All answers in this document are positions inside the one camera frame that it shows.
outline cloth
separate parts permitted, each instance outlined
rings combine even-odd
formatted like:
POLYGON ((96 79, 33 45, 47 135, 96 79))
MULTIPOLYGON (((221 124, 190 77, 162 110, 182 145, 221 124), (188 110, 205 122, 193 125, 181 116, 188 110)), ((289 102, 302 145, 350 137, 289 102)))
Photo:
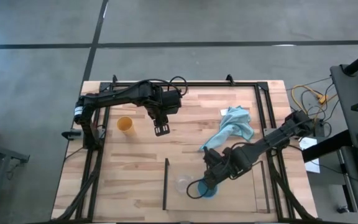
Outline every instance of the cloth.
POLYGON ((230 135, 240 136, 249 141, 254 135, 254 130, 248 124, 250 120, 249 111, 241 106, 229 107, 226 115, 222 118, 219 132, 203 144, 200 150, 203 150, 205 146, 208 149, 216 149, 223 145, 230 135))

